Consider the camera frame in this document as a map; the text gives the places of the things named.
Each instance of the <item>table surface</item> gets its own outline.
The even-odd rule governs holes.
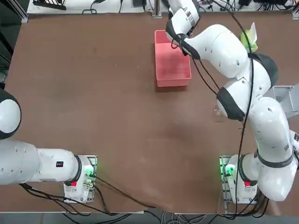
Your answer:
[[[278,84],[296,84],[299,23],[291,13],[236,14],[245,28],[256,23],[258,52],[279,68]],[[13,137],[36,147],[96,154],[98,175],[134,198],[182,213],[222,213],[219,155],[236,154],[241,123],[213,114],[215,95],[192,65],[187,88],[158,89],[155,81],[154,31],[167,18],[149,14],[38,16],[23,24],[6,90],[22,108]],[[203,14],[199,30],[221,23],[240,34],[227,13]],[[204,62],[216,81],[226,79]],[[297,131],[299,119],[290,121]],[[256,144],[246,129],[242,153]],[[37,188],[62,194],[62,184]],[[144,207],[101,186],[113,212]],[[295,216],[299,177],[284,202],[270,214]],[[18,185],[1,186],[0,211],[62,211]],[[99,197],[92,205],[101,208]],[[80,211],[90,211],[84,207]]]

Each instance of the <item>metal plate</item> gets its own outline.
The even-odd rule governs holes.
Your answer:
[[[97,155],[82,155],[86,156],[88,160],[90,161],[91,165],[94,168],[94,176],[97,174],[97,162],[98,162],[98,156]],[[95,185],[95,177],[89,177],[93,184]],[[93,202],[94,201],[94,188],[90,188],[89,193],[88,193],[88,199],[87,202]]]
[[[225,214],[228,214],[228,203],[233,203],[232,196],[229,190],[228,179],[225,175],[225,167],[231,158],[231,155],[220,155],[219,163],[220,163],[220,172],[221,172],[221,184],[222,184],[222,192],[223,192],[223,201],[224,201],[224,209]]]

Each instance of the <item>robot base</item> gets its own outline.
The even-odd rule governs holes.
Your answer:
[[[97,156],[96,155],[78,155],[82,163],[80,178],[71,186],[64,184],[64,196],[81,203],[93,202],[95,177],[89,177],[86,173],[96,176]]]
[[[221,169],[221,184],[222,184],[222,192],[223,192],[223,200],[224,200],[224,208],[225,212],[228,213],[228,203],[235,203],[235,177],[236,177],[236,169],[234,175],[228,176],[226,172],[226,167],[234,166],[236,167],[237,163],[234,159],[232,159],[231,155],[221,155],[219,157],[220,161],[220,169]],[[237,198],[238,204],[249,204],[252,198],[255,197],[257,191],[257,185],[252,187],[247,187],[244,184],[242,178],[238,177],[238,188],[237,188]]]

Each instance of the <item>wire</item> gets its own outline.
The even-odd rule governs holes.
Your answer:
[[[263,3],[261,4],[261,6],[257,9],[257,11],[259,11],[262,7],[263,7]]]
[[[202,6],[199,6],[199,7],[206,12],[206,10]]]
[[[104,200],[104,197],[103,197],[103,194],[102,194],[102,192],[100,191],[100,189],[99,189],[96,185],[94,185],[94,188],[97,190],[97,192],[99,193],[99,195],[100,195],[100,197],[101,197],[101,201],[102,201],[102,204],[103,204],[103,207],[104,207],[105,212],[106,212],[107,214],[109,214],[110,216],[115,216],[115,215],[117,215],[116,213],[111,213],[111,212],[108,210],[108,208],[107,208],[107,206],[106,206],[106,203],[105,203],[105,200]]]
[[[52,200],[54,201],[55,203],[57,203],[60,207],[64,208],[67,212],[69,212],[70,214],[72,215],[81,215],[81,216],[90,216],[90,213],[89,214],[82,214],[80,212],[78,212],[72,205],[70,205],[69,203],[67,202],[64,202],[62,200],[59,200],[59,199],[55,199],[55,198],[51,198],[49,196],[41,196],[41,195],[37,195],[37,194],[34,194],[32,192],[30,192],[28,189],[24,188],[29,194],[33,195],[33,196],[36,196],[36,197],[39,197],[39,198],[44,198],[44,199],[49,199],[49,200]],[[73,212],[70,212],[67,208],[65,208],[63,205],[61,205],[60,203],[58,202],[61,202],[61,203],[65,203],[67,204],[68,206],[70,206],[76,213],[73,213]]]
[[[297,159],[297,164],[298,164],[298,167],[297,167],[297,170],[299,170],[299,158],[298,158],[298,156],[297,156],[297,154],[296,154],[296,152],[294,151],[294,155],[295,155],[295,157],[296,157],[296,159]]]
[[[262,217],[265,213],[266,213],[266,210],[267,210],[267,207],[268,207],[268,203],[269,203],[269,199],[267,198],[267,203],[266,203],[266,206],[265,206],[265,209],[263,210],[263,213],[260,215],[260,216],[252,216],[254,218],[260,218]]]
[[[97,13],[98,13],[97,10],[95,10],[94,8],[92,8],[93,5],[94,5],[95,3],[97,3],[97,1],[98,1],[98,0],[94,0],[94,1],[92,2],[92,4],[90,5],[90,9],[84,9],[84,10],[82,11],[82,15],[83,15],[85,12],[90,12],[91,14],[97,14]]]
[[[225,9],[225,10],[228,10],[228,11],[230,12],[230,10],[229,10],[228,8],[222,6],[221,4],[219,4],[218,2],[216,2],[215,0],[211,0],[211,1],[214,2],[214,3],[216,3],[219,7],[223,8],[223,9]],[[231,8],[232,10],[234,10],[233,6],[232,6],[228,1],[224,1],[224,0],[219,0],[219,1],[222,1],[222,2],[224,2],[224,3],[227,3],[227,4],[230,6],[230,8]]]
[[[217,216],[219,216],[218,214],[217,215],[215,215],[211,220],[210,220],[210,222],[208,222],[208,224],[211,224],[211,222],[213,222],[214,221],[214,219],[216,219],[217,218]]]
[[[140,205],[142,205],[142,206],[144,206],[144,207],[148,207],[148,208],[151,208],[151,209],[154,209],[154,208],[155,208],[155,207],[153,207],[153,206],[150,206],[150,205],[147,205],[147,204],[145,204],[145,203],[142,203],[142,202],[138,201],[137,199],[135,199],[135,198],[131,197],[130,195],[124,193],[123,191],[117,189],[116,187],[114,187],[114,186],[111,185],[110,183],[104,181],[103,179],[101,179],[101,178],[99,178],[99,177],[97,177],[97,176],[91,175],[91,177],[95,177],[96,179],[98,179],[98,180],[102,181],[103,183],[107,184],[109,187],[111,187],[111,188],[113,188],[114,190],[118,191],[118,192],[121,193],[122,195],[126,196],[127,198],[131,199],[132,201],[134,201],[134,202],[136,202],[136,203],[138,203],[138,204],[140,204]]]
[[[194,62],[194,65],[195,65],[195,67],[196,67],[196,70],[197,70],[199,76],[201,77],[202,81],[204,81],[204,83],[206,84],[206,86],[207,86],[207,87],[208,87],[208,88],[209,88],[215,95],[217,95],[217,93],[216,93],[216,92],[210,87],[210,85],[206,82],[205,78],[203,78],[201,72],[199,71],[199,69],[198,69],[198,67],[197,67],[197,64],[196,64],[194,58],[192,58],[192,60],[193,60],[193,62]]]
[[[221,4],[219,4],[218,2],[212,0],[215,4],[217,4],[220,7],[223,7]],[[247,34],[244,30],[244,28],[242,27],[242,25],[239,23],[239,21],[236,19],[235,15],[226,7],[224,7],[224,9],[233,17],[233,19],[235,20],[235,22],[238,24],[238,26],[240,27],[240,29],[242,30],[242,32],[244,33],[244,36],[246,38],[246,42],[248,44],[248,48],[249,48],[249,53],[252,54],[252,50],[251,50],[251,45],[250,45],[250,41],[247,37]],[[250,96],[249,96],[249,102],[248,102],[248,107],[247,107],[247,111],[246,111],[246,115],[245,115],[245,119],[244,119],[244,123],[243,123],[243,128],[242,128],[242,133],[241,133],[241,140],[240,140],[240,146],[239,146],[239,151],[238,151],[238,159],[237,159],[237,172],[236,172],[236,184],[235,184],[235,215],[237,214],[238,211],[238,200],[237,200],[237,186],[238,186],[238,174],[239,174],[239,161],[240,161],[240,155],[241,155],[241,150],[242,150],[242,145],[243,145],[243,138],[244,138],[244,133],[245,133],[245,128],[246,128],[246,124],[247,124],[247,119],[249,116],[249,110],[250,110],[250,106],[251,106],[251,101],[252,101],[252,93],[253,93],[253,80],[254,80],[254,65],[253,65],[253,58],[250,59],[251,60],[251,87],[250,87]]]
[[[213,10],[213,5],[210,3],[209,0],[207,0],[207,2],[208,2],[208,4],[210,5],[209,8],[210,8],[210,9],[212,10],[212,12],[213,12],[213,11],[214,11],[214,10]]]
[[[154,8],[153,8],[153,5],[152,5],[151,2],[150,2],[150,0],[149,0],[149,4],[150,4],[151,9],[152,9],[153,11],[155,11]]]
[[[158,216],[156,216],[154,213],[152,213],[150,211],[144,211],[144,212],[151,214],[153,217],[157,218],[159,220],[159,222],[161,222],[161,219]]]
[[[118,13],[121,13],[122,2],[123,2],[123,0],[121,0],[121,7],[120,7],[120,10],[118,11]]]
[[[218,90],[220,90],[218,84],[217,84],[216,81],[213,79],[213,77],[210,75],[210,73],[206,70],[206,68],[205,68],[204,64],[202,63],[202,61],[199,60],[199,62],[200,62],[200,64],[201,64],[201,66],[204,68],[204,70],[206,71],[206,73],[209,75],[209,77],[212,79],[212,81],[214,82],[214,84],[217,86]]]
[[[100,209],[97,209],[97,208],[95,208],[95,207],[89,206],[89,205],[84,204],[84,203],[82,203],[82,202],[73,200],[73,199],[71,199],[71,198],[64,197],[64,196],[51,195],[51,194],[45,193],[45,192],[43,192],[43,191],[36,190],[36,189],[34,189],[33,187],[31,187],[30,185],[28,185],[28,184],[22,184],[22,183],[21,183],[20,185],[21,185],[21,186],[22,186],[28,193],[30,193],[31,195],[34,195],[34,196],[36,196],[36,197],[45,198],[45,199],[48,199],[48,197],[50,197],[50,198],[52,198],[52,199],[61,198],[61,199],[63,199],[63,200],[73,201],[73,202],[76,202],[76,203],[78,203],[78,204],[80,204],[80,205],[82,205],[82,206],[84,206],[84,207],[87,207],[87,208],[93,209],[93,210],[95,210],[95,211],[98,211],[98,212],[102,212],[102,213],[104,213],[104,214],[107,214],[106,212],[104,212],[104,211],[102,211],[102,210],[100,210]],[[38,193],[38,194],[42,194],[42,195],[44,195],[45,197],[43,197],[43,196],[41,196],[41,195],[33,194],[33,193],[30,192],[30,191],[36,192],[36,193]]]
[[[188,223],[190,223],[190,224],[198,224],[198,223],[201,223],[201,222],[206,218],[206,215],[200,215],[200,216],[197,216],[197,217],[194,217],[194,218],[188,220],[184,215],[183,215],[184,218],[182,218],[182,217],[179,216],[179,215],[176,215],[176,216],[177,216],[179,219],[182,219],[184,222],[187,222],[187,224],[188,224]]]

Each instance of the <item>black device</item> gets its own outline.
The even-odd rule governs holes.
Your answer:
[[[133,0],[133,6],[134,7],[145,7],[146,0]]]
[[[62,2],[62,0],[33,0],[33,5],[46,8],[55,8],[59,10],[66,10],[66,7],[64,6],[64,1]]]
[[[254,2],[258,3],[265,3],[265,4],[276,4],[284,6],[287,0],[253,0]]]
[[[251,0],[239,0],[240,6],[249,6]]]

